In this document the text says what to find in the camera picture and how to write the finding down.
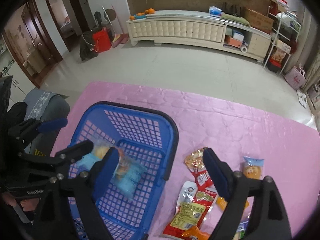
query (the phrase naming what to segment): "barcode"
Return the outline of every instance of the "barcode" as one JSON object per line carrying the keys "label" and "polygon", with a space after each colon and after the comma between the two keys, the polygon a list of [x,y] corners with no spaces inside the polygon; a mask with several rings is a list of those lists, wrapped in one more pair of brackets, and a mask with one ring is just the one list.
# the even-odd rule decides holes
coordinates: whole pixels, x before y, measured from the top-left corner
{"label": "barcode", "polygon": [[191,228],[191,227],[193,227],[193,226],[194,226],[194,224],[186,223],[185,226],[184,226],[184,228],[185,228],[185,229],[189,229],[189,228]]}

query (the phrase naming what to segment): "blue gripper pad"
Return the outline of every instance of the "blue gripper pad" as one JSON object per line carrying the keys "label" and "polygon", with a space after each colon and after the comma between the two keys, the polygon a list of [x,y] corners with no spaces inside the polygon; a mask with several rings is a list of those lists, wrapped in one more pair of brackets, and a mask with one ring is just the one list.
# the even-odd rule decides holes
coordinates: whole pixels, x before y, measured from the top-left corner
{"label": "blue gripper pad", "polygon": [[203,162],[219,196],[229,201],[233,187],[232,170],[227,163],[219,160],[211,148],[204,150]]}
{"label": "blue gripper pad", "polygon": [[47,133],[66,127],[68,120],[66,118],[60,118],[52,121],[46,121],[41,123],[37,130],[39,133]]}
{"label": "blue gripper pad", "polygon": [[113,174],[119,163],[119,152],[116,148],[111,147],[107,154],[99,162],[96,162],[91,168],[90,172],[100,170],[93,184],[92,199],[96,202],[106,192],[109,182],[111,181]]}

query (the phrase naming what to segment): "white tufted cabinet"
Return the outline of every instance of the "white tufted cabinet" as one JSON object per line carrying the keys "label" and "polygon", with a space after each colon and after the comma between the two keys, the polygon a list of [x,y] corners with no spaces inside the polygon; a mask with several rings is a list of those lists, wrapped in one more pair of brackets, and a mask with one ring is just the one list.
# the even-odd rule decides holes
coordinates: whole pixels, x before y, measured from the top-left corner
{"label": "white tufted cabinet", "polygon": [[[155,43],[174,43],[224,50],[263,61],[271,36],[235,22],[211,17],[194,11],[156,11],[147,18],[126,22],[131,44],[153,40]],[[227,26],[243,29],[248,52],[224,45]]]}

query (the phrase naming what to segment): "doorway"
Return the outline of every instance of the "doorway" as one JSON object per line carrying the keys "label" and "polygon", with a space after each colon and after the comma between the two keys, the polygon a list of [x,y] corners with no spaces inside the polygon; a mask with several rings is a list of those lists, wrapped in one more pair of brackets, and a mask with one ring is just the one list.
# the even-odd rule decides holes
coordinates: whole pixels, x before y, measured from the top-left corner
{"label": "doorway", "polygon": [[83,32],[89,30],[79,0],[46,0],[52,19],[69,51],[80,42]]}
{"label": "doorway", "polygon": [[14,60],[40,88],[46,75],[62,57],[44,27],[35,0],[24,0],[2,34]]}

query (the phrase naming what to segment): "green towel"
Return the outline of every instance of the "green towel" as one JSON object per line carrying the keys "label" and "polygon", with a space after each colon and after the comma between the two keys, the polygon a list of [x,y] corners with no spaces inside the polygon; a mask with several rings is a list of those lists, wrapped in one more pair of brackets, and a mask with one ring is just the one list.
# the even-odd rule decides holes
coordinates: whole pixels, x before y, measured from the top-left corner
{"label": "green towel", "polygon": [[250,27],[250,23],[242,17],[237,17],[230,14],[222,13],[221,19],[233,21],[233,22],[240,23],[242,25]]}

